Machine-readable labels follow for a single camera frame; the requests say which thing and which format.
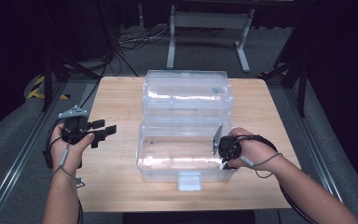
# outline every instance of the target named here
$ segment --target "dark background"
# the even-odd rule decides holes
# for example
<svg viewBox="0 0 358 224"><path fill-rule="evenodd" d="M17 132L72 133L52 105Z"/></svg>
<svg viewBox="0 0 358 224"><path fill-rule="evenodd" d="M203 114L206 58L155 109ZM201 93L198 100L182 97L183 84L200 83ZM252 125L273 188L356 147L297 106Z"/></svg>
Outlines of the dark background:
<svg viewBox="0 0 358 224"><path fill-rule="evenodd" d="M297 25L282 63L305 55L310 83L358 173L358 1L316 1L314 5L317 10L302 17L298 9L257 10L253 26ZM44 1L43 6L39 1L0 1L0 120L24 103L24 89L41 72L47 46L76 61L100 58L108 51L96 3ZM145 6L145 27L167 22L169 8ZM114 38L120 24L139 25L137 13L136 4L112 4L105 9L110 37ZM47 24L51 36L40 33L40 24Z"/></svg>

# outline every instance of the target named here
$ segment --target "wooden table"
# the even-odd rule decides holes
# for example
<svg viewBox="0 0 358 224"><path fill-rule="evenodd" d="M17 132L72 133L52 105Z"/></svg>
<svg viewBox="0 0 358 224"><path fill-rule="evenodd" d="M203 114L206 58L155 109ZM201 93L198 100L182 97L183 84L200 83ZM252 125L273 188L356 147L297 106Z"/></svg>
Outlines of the wooden table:
<svg viewBox="0 0 358 224"><path fill-rule="evenodd" d="M300 167L282 121L261 79L230 79L233 125L261 134ZM78 190L85 212L195 211L289 208L274 176L259 178L240 168L228 182L202 183L201 191L179 191L177 183L146 183L136 166L143 120L143 77L104 77L89 120L105 119L117 133L88 148L77 171L86 183Z"/></svg>

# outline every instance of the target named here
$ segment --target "clear plastic container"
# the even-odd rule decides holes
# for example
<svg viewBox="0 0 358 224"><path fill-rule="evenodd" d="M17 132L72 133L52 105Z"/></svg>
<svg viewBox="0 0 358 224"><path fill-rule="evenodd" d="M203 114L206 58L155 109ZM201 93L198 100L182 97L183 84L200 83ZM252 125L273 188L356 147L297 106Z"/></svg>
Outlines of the clear plastic container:
<svg viewBox="0 0 358 224"><path fill-rule="evenodd" d="M148 182L228 181L235 170L221 170L213 137L232 128L233 97L225 72L149 71L144 84L144 122L137 165Z"/></svg>

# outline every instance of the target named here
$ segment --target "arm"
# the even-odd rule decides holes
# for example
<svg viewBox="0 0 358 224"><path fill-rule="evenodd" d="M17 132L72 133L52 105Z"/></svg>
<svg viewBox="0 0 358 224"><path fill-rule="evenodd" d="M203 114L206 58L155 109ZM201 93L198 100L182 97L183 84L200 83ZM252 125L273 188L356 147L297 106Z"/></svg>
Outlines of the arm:
<svg viewBox="0 0 358 224"><path fill-rule="evenodd" d="M50 142L61 137L62 128L62 124L55 127ZM94 135L89 134L74 146L59 139L51 146L53 171L55 173L48 192L43 223L77 223L76 169L81 162L83 151L93 138ZM62 168L60 168L62 153L66 148L68 148L68 155Z"/></svg>
<svg viewBox="0 0 358 224"><path fill-rule="evenodd" d="M236 128L230 132L230 135L234 137L251 134L242 128ZM241 148L242 155L254 163L265 161L276 154L272 148L258 141L242 141ZM240 159L230 161L229 166L249 167ZM272 172L296 205L316 222L358 223L356 217L344 204L285 157L278 156L263 165L252 168Z"/></svg>

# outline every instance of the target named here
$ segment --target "gray carpet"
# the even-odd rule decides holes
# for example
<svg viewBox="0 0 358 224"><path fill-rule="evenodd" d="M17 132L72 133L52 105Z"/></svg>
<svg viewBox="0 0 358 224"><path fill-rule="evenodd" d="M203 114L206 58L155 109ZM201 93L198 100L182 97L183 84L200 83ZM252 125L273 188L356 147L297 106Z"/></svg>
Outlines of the gray carpet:
<svg viewBox="0 0 358 224"><path fill-rule="evenodd" d="M123 32L134 31L132 28ZM175 69L185 70L223 70L228 77L255 78L260 72L269 71L275 62L282 46L290 35L290 29L252 29L245 44L245 54L251 67L249 74L241 71L236 50L233 43L240 34L237 31L224 30L218 35L211 35L200 31L183 31L176 37L177 50ZM150 43L141 49L125 51L124 56L131 67L144 76L147 70L165 69L168 53L168 41L162 39ZM133 76L130 68L115 58L112 70L108 67L105 76ZM321 183L320 174L310 156L309 145L303 134L296 111L290 106L287 92L273 83L279 81L278 77L268 82L269 90L274 103L282 118L284 127L288 132L303 170ZM63 93L70 94L68 100L58 100L49 114L41 113L42 99L27 99L26 103L13 111L0 123L0 185L9 169L21 153L22 146L27 141L31 129L40 116L46 116L46 122L40 134L35 138L34 146L29 158L24 161L23 169L17 176L13 188L8 190L7 198L0 203L0 223L39 223L48 193L50 173L47 169L41 151L47 137L49 127L57 115L74 105L80 105L90 94L94 80L89 80L80 74L72 74ZM91 108L92 97L84 105ZM325 118L311 85L307 88L305 122L321 150L324 160L334 177L343 202L358 217L358 175L354 172L335 137L328 120ZM256 211L256 223L300 223L301 218L291 209L260 210ZM86 213L85 223L121 223L122 214L117 213Z"/></svg>

